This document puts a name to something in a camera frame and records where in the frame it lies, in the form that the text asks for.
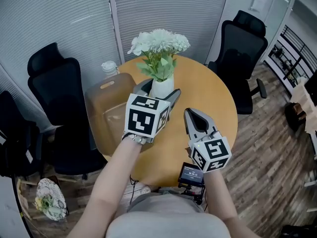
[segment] device screen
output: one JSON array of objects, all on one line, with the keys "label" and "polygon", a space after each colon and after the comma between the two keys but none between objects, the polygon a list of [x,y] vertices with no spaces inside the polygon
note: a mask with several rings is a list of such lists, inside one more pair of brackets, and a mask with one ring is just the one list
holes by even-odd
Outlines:
[{"label": "device screen", "polygon": [[203,171],[184,166],[181,179],[190,180],[197,183],[203,183],[203,179],[204,179]]}]

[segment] vase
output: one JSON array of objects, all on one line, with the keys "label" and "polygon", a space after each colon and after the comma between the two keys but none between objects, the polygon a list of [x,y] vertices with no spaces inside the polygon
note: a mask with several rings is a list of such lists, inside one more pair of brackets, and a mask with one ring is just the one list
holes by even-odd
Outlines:
[{"label": "vase", "polygon": [[150,96],[163,99],[174,91],[174,74],[163,82],[153,80]]}]

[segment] white flower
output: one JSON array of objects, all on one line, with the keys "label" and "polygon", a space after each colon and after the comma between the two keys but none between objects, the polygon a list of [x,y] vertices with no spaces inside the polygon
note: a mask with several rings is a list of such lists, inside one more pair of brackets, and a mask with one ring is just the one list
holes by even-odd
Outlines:
[{"label": "white flower", "polygon": [[149,51],[149,44],[148,44],[148,35],[149,33],[144,32],[144,33],[140,33],[138,37],[135,37],[132,40],[132,47],[131,49],[128,51],[128,54],[130,54],[131,52],[133,52],[133,54],[135,54],[136,56],[139,56],[142,51]]},{"label": "white flower", "polygon": [[158,53],[161,50],[168,51],[173,48],[172,34],[165,29],[153,30],[149,35],[150,50]]},{"label": "white flower", "polygon": [[177,52],[185,51],[190,47],[187,38],[181,34],[173,34],[173,48]]}]

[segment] beige tablecloth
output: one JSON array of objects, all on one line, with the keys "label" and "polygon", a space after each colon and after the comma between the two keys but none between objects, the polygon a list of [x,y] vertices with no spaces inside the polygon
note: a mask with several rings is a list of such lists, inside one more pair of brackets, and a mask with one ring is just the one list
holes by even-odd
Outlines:
[{"label": "beige tablecloth", "polygon": [[315,107],[309,93],[304,87],[306,82],[307,79],[304,77],[299,79],[299,84],[294,88],[290,102],[301,105],[303,111],[306,113],[305,131],[314,134],[317,130],[317,107]]}]

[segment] person's left arm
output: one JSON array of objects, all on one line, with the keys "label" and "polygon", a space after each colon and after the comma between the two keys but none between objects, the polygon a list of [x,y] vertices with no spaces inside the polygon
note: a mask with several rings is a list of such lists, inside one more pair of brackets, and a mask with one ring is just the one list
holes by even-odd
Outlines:
[{"label": "person's left arm", "polygon": [[102,238],[125,191],[142,145],[126,137],[98,176],[86,209],[68,238]]}]

